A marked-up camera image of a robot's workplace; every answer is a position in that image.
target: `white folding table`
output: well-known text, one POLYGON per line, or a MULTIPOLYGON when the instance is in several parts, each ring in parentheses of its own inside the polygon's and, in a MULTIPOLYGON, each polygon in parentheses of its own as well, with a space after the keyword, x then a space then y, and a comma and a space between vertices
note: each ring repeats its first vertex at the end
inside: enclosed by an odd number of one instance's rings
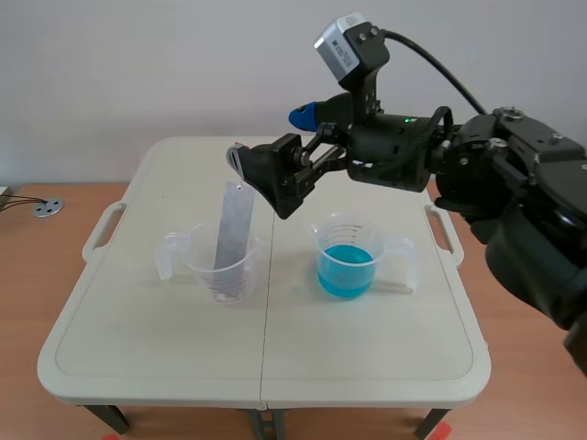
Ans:
POLYGON ((119 433, 127 423, 116 405, 247 409, 259 438, 259 412, 267 409, 284 436, 284 409, 434 408, 417 432, 424 438, 447 410, 482 391, 491 363, 457 272, 462 248, 448 214, 426 193, 332 173, 287 221, 258 195, 251 227, 266 247, 248 299, 215 303, 188 269, 159 280, 153 251, 162 236, 219 220, 224 181, 238 180, 227 147, 273 140, 174 137, 149 151, 83 248, 87 265, 39 355, 48 392, 119 433), (396 289, 398 269, 385 260, 356 300, 320 290, 309 226, 348 211, 415 242, 416 292, 396 289), (440 219, 450 252, 436 245, 426 211, 440 219))

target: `plastic measuring cup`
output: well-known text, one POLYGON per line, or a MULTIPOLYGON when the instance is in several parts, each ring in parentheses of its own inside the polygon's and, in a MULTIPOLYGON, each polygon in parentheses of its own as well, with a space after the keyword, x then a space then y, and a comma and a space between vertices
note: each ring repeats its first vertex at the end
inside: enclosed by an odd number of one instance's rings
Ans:
POLYGON ((375 223, 355 214, 332 214, 325 223, 312 225, 318 250, 318 281, 329 293, 344 299, 367 291, 377 263, 386 255, 405 259, 405 286, 415 291, 418 263, 414 243, 385 233, 375 223))
POLYGON ((257 284, 257 256, 263 242, 249 235, 247 253, 241 261, 215 268, 217 239, 218 225, 210 223, 201 223, 190 232, 167 234, 155 252, 160 278, 172 277, 173 254, 177 254, 217 302, 235 303, 247 298, 257 284))

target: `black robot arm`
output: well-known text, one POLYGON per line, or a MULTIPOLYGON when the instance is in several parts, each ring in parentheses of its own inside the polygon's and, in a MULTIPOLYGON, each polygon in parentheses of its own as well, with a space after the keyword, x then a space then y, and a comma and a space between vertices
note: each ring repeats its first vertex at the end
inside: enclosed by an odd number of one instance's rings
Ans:
POLYGON ((316 103, 316 136, 286 135, 235 149, 244 180, 287 218, 330 171, 407 191, 436 174, 438 207, 459 213, 485 245, 493 276, 513 295, 569 333, 565 346, 587 375, 587 157, 550 127, 504 107, 481 105, 411 40, 360 15, 330 25, 315 47, 347 91, 316 103), (430 61, 478 111, 453 125, 448 107, 431 116, 386 115, 376 75, 389 60, 384 38, 430 61), (310 154, 325 143, 322 157, 310 154))

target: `white wall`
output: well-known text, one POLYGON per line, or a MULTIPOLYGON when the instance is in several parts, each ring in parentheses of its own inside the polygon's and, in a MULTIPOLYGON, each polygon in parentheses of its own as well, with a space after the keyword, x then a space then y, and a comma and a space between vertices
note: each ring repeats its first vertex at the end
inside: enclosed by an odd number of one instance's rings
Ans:
MULTIPOLYGON (((181 135, 280 135, 339 92, 313 48, 359 10, 429 49, 487 108, 587 144, 585 0, 0 0, 0 181, 123 181, 181 135)), ((389 43, 387 113, 468 105, 389 43)))

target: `black cable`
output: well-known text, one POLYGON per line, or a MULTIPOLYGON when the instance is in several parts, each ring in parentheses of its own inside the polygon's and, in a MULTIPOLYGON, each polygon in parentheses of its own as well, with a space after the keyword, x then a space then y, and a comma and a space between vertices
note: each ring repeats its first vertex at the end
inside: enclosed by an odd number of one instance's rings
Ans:
POLYGON ((6 209, 10 209, 10 208, 14 208, 15 206, 19 206, 21 204, 38 204, 39 201, 37 200, 26 200, 26 201, 16 201, 16 202, 10 202, 10 203, 6 203, 2 209, 0 209, 0 213, 5 211, 6 209))
POLYGON ((47 201, 44 199, 39 199, 38 197, 26 197, 24 195, 11 195, 11 194, 0 194, 0 197, 7 197, 9 199, 25 199, 25 200, 34 200, 35 202, 40 202, 45 204, 47 201))
POLYGON ((420 55, 422 58, 424 58, 426 61, 428 61, 430 64, 432 64, 437 71, 439 71, 440 73, 442 73, 442 75, 449 80, 449 83, 451 83, 452 85, 455 86, 455 88, 460 92, 460 94, 463 95, 463 97, 469 102, 469 104, 472 105, 472 107, 477 111, 477 113, 479 113, 480 115, 486 115, 487 112, 485 111, 485 109, 483 108, 483 106, 481 104, 479 104, 479 101, 477 101, 473 95, 471 94, 471 92, 469 92, 464 85, 462 85, 460 83, 460 81, 455 78, 455 76, 450 73, 449 69, 447 69, 446 67, 444 67, 440 61, 438 61, 436 58, 434 58, 430 53, 428 53, 428 51, 424 48, 422 48, 421 46, 418 46, 416 43, 414 43, 411 39, 404 37, 403 35, 397 34, 395 32, 392 32, 391 30, 386 30, 386 29, 382 29, 382 33, 383 36, 387 39, 392 39, 393 41, 397 41, 398 43, 403 44, 404 46, 406 46, 407 48, 413 50, 415 53, 417 53, 418 55, 420 55))

